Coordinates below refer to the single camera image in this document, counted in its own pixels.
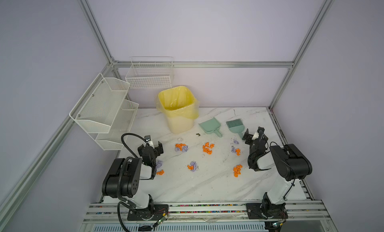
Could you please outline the green hand brush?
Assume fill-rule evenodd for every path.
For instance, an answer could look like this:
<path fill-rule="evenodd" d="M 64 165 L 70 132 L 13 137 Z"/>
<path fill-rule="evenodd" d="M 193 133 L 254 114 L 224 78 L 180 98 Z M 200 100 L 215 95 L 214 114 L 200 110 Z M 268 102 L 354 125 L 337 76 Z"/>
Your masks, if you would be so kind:
<path fill-rule="evenodd" d="M 230 130 L 230 132 L 234 134 L 238 134 L 240 139 L 244 136 L 245 126 L 241 119 L 235 119 L 231 121 L 226 121 L 226 124 Z"/>

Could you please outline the green plastic dustpan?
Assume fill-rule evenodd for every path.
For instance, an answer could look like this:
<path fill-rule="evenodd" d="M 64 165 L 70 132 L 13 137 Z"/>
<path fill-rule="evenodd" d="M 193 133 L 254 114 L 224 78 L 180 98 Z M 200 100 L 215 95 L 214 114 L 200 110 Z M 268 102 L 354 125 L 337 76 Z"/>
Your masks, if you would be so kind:
<path fill-rule="evenodd" d="M 219 138 L 223 137 L 223 134 L 220 132 L 221 124 L 215 117 L 199 123 L 199 126 L 206 134 L 216 134 Z"/>

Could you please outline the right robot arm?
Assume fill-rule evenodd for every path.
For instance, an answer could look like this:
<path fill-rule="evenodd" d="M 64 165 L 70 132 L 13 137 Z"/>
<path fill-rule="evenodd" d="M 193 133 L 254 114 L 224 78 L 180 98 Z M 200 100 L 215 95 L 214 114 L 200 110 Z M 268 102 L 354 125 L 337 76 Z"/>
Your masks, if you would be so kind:
<path fill-rule="evenodd" d="M 254 135 L 246 130 L 242 138 L 250 146 L 249 169 L 261 172 L 276 168 L 279 174 L 260 203 L 246 204 L 251 219 L 282 219 L 287 214 L 285 205 L 288 195 L 297 182 L 313 171 L 310 161 L 294 144 L 281 147 L 275 142 L 269 143 L 268 139 L 262 127 Z"/>

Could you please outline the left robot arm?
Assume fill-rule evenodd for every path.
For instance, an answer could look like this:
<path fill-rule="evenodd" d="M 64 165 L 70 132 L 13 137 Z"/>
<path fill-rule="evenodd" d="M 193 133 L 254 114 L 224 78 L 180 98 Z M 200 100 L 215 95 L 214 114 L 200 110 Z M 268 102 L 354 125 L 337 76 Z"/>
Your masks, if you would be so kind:
<path fill-rule="evenodd" d="M 119 199 L 135 210 L 154 209 L 152 196 L 143 192 L 140 181 L 153 180 L 157 174 L 157 157 L 164 153 L 162 143 L 150 141 L 138 147 L 138 158 L 115 159 L 103 181 L 102 194 Z"/>

